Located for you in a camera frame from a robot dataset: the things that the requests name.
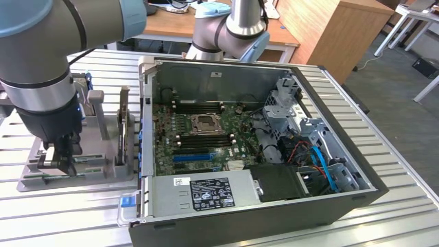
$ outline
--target blue tab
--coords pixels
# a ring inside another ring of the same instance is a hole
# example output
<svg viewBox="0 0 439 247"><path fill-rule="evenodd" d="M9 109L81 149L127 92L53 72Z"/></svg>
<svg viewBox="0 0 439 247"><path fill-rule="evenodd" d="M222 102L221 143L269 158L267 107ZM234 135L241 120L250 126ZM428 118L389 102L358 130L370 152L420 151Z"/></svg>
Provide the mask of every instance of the blue tab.
<svg viewBox="0 0 439 247"><path fill-rule="evenodd" d="M135 207L137 206L137 197L123 197L123 201L121 202L122 207Z"/></svg>

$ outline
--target aluminum extrusion table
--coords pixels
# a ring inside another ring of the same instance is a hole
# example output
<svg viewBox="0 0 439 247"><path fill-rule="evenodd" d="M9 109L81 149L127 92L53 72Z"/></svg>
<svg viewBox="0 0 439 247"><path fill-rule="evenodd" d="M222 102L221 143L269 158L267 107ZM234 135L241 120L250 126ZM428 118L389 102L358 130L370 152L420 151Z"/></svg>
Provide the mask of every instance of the aluminum extrusion table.
<svg viewBox="0 0 439 247"><path fill-rule="evenodd" d="M130 109L139 116L139 56L135 52L97 50L73 65L74 73L91 72L95 89L105 90L107 114L117 113L118 93L121 86L127 85L131 87ZM328 71L309 65L299 65L299 69L390 192L330 226L227 246L438 245L438 196ZM307 98L305 104L311 114L317 114ZM129 229L118 227L117 211L118 198L137 189L137 181L18 192L17 183L33 141L34 136L14 113L0 126L0 246L130 246Z"/></svg>

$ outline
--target warning label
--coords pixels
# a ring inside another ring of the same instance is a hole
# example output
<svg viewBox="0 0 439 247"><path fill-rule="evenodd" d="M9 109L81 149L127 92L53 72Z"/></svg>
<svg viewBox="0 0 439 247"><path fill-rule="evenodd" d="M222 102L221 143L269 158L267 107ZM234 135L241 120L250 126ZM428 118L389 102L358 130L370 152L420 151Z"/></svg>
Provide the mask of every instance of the warning label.
<svg viewBox="0 0 439 247"><path fill-rule="evenodd" d="M229 178L191 181L191 193L197 211L235 206Z"/></svg>

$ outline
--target floor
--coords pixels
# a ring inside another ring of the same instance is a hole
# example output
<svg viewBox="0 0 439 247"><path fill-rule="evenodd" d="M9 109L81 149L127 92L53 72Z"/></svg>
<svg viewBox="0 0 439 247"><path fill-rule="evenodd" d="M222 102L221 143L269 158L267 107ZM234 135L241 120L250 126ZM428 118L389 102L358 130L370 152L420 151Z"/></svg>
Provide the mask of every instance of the floor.
<svg viewBox="0 0 439 247"><path fill-rule="evenodd" d="M358 66L376 58L380 36ZM418 58L397 48L353 72L348 86L370 108L369 117L439 194L439 87L418 104L416 95L432 82L413 67Z"/></svg>

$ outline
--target robotic arm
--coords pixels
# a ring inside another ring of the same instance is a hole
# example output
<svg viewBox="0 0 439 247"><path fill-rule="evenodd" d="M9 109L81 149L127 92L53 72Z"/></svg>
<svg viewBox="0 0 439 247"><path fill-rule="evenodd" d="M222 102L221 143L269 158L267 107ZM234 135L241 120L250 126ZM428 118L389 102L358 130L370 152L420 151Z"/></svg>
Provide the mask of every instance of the robotic arm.
<svg viewBox="0 0 439 247"><path fill-rule="evenodd" d="M2 86L61 162L71 163L83 129L67 55L126 40L145 26L142 0L0 0Z"/></svg>
<svg viewBox="0 0 439 247"><path fill-rule="evenodd" d="M253 63L270 40L269 18L263 0L234 0L202 3L197 11L193 46L186 58L223 60L223 51L241 61Z"/></svg>

